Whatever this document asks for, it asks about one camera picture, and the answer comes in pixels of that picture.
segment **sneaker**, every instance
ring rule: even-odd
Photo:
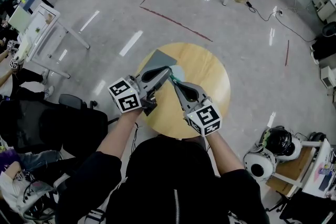
[[[310,56],[311,56],[311,58],[313,58],[313,61],[314,61],[315,65],[318,65],[319,64],[319,60],[316,60],[314,58],[314,53],[313,52],[310,53]]]
[[[44,91],[44,100],[47,100],[54,93],[54,86],[50,86],[47,90]]]
[[[43,77],[41,84],[45,85],[47,83],[48,75],[49,75],[49,69],[43,70],[43,72],[41,73],[41,76]]]

